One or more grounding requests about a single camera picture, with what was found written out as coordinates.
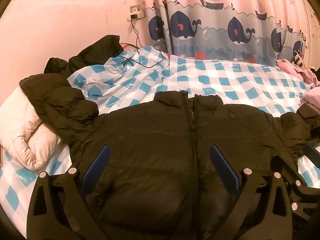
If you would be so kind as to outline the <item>black puffer jacket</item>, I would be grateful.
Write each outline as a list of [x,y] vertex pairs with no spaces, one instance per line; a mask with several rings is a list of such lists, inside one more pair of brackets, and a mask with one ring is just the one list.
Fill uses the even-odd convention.
[[86,196],[109,239],[226,239],[219,230],[236,197],[223,185],[211,147],[235,170],[280,171],[286,164],[297,172],[303,146],[319,138],[319,114],[308,105],[275,118],[217,95],[172,91],[101,114],[59,74],[28,77],[20,88],[68,144],[80,178],[110,148],[111,160]]

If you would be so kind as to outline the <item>pink clothes pile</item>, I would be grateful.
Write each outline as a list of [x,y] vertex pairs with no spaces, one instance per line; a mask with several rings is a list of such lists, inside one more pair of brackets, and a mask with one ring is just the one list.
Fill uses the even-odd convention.
[[276,66],[287,74],[291,74],[303,83],[311,85],[312,88],[304,92],[301,103],[309,105],[319,112],[319,81],[316,75],[309,69],[300,68],[298,65],[290,63],[287,59],[277,60]]

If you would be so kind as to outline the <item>white quilted jacket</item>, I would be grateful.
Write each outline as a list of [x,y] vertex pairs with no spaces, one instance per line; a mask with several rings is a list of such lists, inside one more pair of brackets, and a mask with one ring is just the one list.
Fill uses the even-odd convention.
[[61,138],[44,124],[18,86],[1,105],[1,146],[29,170],[42,168]]

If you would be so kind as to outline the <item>whale print curtain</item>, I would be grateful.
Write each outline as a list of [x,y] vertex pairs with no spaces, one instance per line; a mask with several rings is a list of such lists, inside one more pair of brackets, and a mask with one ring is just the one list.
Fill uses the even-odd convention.
[[145,0],[154,48],[195,59],[239,59],[274,66],[305,56],[305,0]]

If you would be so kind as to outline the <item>blue white checkered bed cover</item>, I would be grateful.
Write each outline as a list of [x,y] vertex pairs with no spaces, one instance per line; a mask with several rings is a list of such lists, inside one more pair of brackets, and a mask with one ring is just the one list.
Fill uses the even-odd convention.
[[[97,103],[100,113],[153,100],[157,92],[188,92],[189,97],[218,95],[224,103],[259,108],[275,117],[295,112],[304,93],[318,80],[304,82],[278,66],[240,61],[198,60],[171,55],[153,47],[126,50],[105,64],[81,68],[68,77],[70,85]],[[27,212],[38,174],[62,174],[71,166],[69,148],[61,142],[39,171],[19,164],[1,148],[1,206],[25,237]]]

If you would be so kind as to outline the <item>black garment by wall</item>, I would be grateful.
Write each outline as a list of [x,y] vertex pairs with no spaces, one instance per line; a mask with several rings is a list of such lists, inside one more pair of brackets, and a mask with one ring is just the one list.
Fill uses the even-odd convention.
[[81,68],[105,64],[109,58],[116,57],[123,51],[124,49],[120,45],[120,36],[106,35],[68,61],[51,57],[46,64],[44,74],[55,73],[68,78]]

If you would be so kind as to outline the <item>white wall power socket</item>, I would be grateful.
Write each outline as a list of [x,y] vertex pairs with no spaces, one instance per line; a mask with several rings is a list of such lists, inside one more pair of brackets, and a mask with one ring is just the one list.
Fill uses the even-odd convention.
[[140,5],[132,5],[130,7],[130,13],[128,16],[129,21],[140,20],[145,17],[143,9],[140,8]]

